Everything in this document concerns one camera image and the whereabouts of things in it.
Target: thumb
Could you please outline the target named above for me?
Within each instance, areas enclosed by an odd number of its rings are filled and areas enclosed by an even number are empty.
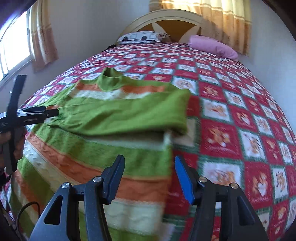
[[[11,138],[10,132],[0,133],[0,145],[6,143]]]

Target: checkered bedspread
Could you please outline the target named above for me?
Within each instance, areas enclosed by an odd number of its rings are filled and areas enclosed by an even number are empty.
[[[105,67],[189,89],[188,133],[173,140],[174,156],[182,154],[214,183],[238,183],[271,241],[291,225],[296,214],[295,135],[275,100],[240,63],[179,43],[120,46],[57,76],[23,107],[40,104],[79,79],[97,78]],[[217,203],[212,240],[218,240],[220,207]],[[173,172],[161,239],[187,240],[194,213]]]

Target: silver screw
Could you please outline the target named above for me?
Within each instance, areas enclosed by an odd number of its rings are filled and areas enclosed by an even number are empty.
[[[62,188],[68,188],[69,186],[70,186],[69,183],[63,183],[63,184],[62,184]]]
[[[207,179],[205,177],[200,177],[198,179],[201,183],[206,183],[207,182]]]
[[[102,180],[101,177],[94,177],[94,179],[93,179],[93,181],[94,181],[95,183],[98,183],[98,182],[100,182],[101,180]]]
[[[236,183],[231,183],[230,186],[233,188],[233,189],[237,189],[239,187],[239,185],[237,185]]]

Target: arched headboard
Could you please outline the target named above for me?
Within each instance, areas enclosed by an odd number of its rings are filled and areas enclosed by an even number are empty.
[[[161,9],[133,21],[120,37],[138,31],[167,33],[173,42],[187,43],[191,35],[199,35],[202,16],[180,9]]]

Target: window sill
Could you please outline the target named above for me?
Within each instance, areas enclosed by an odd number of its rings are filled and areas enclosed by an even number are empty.
[[[0,91],[22,68],[27,66],[32,61],[32,56],[28,56],[20,63],[18,63],[13,69],[10,70],[10,73],[6,75],[2,80],[0,80]]]

